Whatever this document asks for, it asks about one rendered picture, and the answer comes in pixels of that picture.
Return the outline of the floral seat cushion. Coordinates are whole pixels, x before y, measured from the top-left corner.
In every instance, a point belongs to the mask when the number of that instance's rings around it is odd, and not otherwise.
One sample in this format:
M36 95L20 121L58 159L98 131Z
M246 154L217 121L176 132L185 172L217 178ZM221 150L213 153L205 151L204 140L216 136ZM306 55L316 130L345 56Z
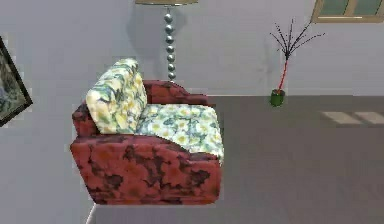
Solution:
M191 153L210 153L224 160L218 117L209 106L149 104L139 119L136 133L162 137Z

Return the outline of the silver beaded floor lamp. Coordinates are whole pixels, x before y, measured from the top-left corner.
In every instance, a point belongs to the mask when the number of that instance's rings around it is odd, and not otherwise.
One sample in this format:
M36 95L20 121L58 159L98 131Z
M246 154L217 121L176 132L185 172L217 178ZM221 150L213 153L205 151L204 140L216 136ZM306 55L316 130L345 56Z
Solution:
M175 56L175 38L174 31L175 26L173 24L174 17L171 13L173 7L197 4L199 0L135 0L136 5L149 5L149 6L163 6L165 8L164 14L164 32L165 32L165 43L166 43L166 60L167 60L167 73L170 82L176 79L176 56Z

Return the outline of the floral back cushion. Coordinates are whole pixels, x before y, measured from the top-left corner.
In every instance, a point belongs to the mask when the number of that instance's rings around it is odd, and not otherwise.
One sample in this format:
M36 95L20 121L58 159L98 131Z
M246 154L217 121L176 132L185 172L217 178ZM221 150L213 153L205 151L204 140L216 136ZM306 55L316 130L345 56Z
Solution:
M120 59L87 92L86 105L102 134L134 134L147 105L139 64Z

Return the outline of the bare twig plant green pot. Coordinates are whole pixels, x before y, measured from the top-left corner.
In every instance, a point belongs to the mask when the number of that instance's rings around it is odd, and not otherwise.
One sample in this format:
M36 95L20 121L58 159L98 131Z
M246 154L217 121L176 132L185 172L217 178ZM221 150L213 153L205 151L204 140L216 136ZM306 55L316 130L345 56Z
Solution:
M278 50L282 52L284 58L283 69L279 79L279 83L275 89L271 90L269 103L272 107L280 107L283 105L286 92L283 89L286 75L288 72L288 64L291 56L304 44L312 41L315 38L324 36L324 33L308 36L307 31L311 26L311 22L308 22L301 32L297 35L293 35L294 20L291 20L288 32L284 34L279 24L275 24L276 33L270 33L273 39L278 44Z

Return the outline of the wooden framed window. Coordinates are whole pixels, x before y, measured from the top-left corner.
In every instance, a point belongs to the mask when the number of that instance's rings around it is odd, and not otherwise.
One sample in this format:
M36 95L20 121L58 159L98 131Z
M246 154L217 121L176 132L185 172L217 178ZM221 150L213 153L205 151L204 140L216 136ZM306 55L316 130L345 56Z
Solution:
M384 0L316 0L312 23L382 23Z

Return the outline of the black framed wall picture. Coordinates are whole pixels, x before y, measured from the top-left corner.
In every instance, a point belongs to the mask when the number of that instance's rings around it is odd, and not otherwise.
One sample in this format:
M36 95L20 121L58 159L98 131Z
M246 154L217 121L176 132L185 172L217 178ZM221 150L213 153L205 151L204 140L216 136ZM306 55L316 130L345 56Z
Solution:
M31 96L0 36L0 127L32 104Z

